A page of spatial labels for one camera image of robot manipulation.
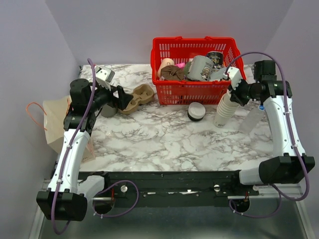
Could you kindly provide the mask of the stack of white lids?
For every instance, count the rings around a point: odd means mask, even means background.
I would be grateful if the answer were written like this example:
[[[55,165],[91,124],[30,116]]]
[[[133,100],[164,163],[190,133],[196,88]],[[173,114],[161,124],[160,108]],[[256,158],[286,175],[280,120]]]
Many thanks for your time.
[[[187,116],[191,121],[201,121],[206,113],[204,105],[198,102],[193,102],[189,105]]]

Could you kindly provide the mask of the stack of white paper cups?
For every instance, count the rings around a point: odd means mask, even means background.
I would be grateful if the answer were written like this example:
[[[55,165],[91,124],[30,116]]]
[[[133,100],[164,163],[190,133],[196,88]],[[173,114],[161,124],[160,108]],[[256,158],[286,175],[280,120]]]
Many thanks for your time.
[[[238,103],[232,102],[230,98],[231,94],[228,90],[219,101],[213,121],[216,127],[224,127],[240,106]]]

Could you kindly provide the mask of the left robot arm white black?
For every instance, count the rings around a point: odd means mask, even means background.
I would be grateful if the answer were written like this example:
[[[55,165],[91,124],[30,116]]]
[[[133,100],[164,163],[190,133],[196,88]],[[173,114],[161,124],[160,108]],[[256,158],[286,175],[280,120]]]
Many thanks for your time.
[[[48,220],[82,221],[88,202],[94,196],[107,196],[111,185],[102,176],[78,180],[84,151],[96,122],[95,112],[110,104],[125,109],[133,96],[121,86],[104,88],[102,84],[76,79],[70,83],[71,104],[64,119],[63,145],[55,172],[46,191],[36,201]]]

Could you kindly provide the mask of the brown cardboard cup carrier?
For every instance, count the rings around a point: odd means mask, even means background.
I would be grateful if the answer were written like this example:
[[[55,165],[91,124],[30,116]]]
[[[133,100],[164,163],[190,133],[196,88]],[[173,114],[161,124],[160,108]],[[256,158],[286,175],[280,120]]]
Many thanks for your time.
[[[139,105],[145,105],[151,102],[154,99],[155,93],[149,85],[141,84],[133,89],[131,95],[133,98],[126,108],[124,110],[119,110],[119,112],[124,115],[132,114],[138,110]]]

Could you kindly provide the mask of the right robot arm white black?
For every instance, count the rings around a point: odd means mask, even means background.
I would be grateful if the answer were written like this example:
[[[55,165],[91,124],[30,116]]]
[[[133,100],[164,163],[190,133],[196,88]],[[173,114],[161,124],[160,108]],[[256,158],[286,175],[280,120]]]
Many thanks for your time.
[[[273,157],[258,167],[241,170],[239,178],[229,183],[235,195],[245,192],[247,185],[299,183],[315,166],[315,159],[306,154],[298,137],[289,83],[277,79],[272,60],[255,62],[254,67],[255,82],[252,84],[242,78],[238,68],[227,68],[230,100],[241,106],[257,100],[264,107],[273,139]]]

